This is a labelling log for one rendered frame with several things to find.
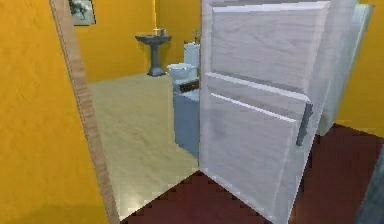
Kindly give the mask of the white toilet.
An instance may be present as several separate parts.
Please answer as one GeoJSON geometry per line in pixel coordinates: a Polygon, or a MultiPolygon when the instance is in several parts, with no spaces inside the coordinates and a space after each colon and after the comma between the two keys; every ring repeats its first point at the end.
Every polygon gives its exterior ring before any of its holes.
{"type": "Polygon", "coordinates": [[[168,74],[171,77],[172,84],[183,84],[195,80],[198,75],[200,65],[200,45],[196,42],[186,43],[184,49],[184,61],[180,63],[169,64],[167,66],[168,74]]]}

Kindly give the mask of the framed wall picture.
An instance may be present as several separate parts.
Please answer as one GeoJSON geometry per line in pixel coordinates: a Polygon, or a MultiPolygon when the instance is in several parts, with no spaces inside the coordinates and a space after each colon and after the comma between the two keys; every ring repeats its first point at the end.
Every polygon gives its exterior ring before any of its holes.
{"type": "Polygon", "coordinates": [[[89,26],[96,24],[92,0],[68,1],[75,26],[89,26]]]}

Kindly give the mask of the white panelled room door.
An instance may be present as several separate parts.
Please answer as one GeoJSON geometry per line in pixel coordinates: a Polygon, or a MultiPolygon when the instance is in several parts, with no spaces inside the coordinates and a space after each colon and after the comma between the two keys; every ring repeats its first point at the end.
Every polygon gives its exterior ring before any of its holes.
{"type": "Polygon", "coordinates": [[[199,168],[288,224],[313,141],[333,125],[373,7],[202,0],[199,168]],[[301,147],[305,105],[313,105],[301,147]]]}

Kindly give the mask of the pale blue bathtub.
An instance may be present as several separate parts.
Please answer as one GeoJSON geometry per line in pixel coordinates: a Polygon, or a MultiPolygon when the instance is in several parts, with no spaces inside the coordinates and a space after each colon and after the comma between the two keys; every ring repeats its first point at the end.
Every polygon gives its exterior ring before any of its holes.
{"type": "Polygon", "coordinates": [[[199,88],[181,93],[180,85],[174,85],[173,91],[175,143],[197,158],[199,149],[199,88]]]}

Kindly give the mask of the grey pedestal sink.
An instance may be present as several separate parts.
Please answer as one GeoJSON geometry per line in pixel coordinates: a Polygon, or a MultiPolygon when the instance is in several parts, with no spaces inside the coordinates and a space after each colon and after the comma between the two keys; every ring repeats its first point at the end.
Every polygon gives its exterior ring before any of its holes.
{"type": "Polygon", "coordinates": [[[170,41],[171,36],[167,34],[165,28],[155,28],[153,34],[136,35],[135,39],[150,47],[150,69],[147,72],[148,76],[159,77],[166,74],[162,69],[159,59],[159,46],[170,41]]]}

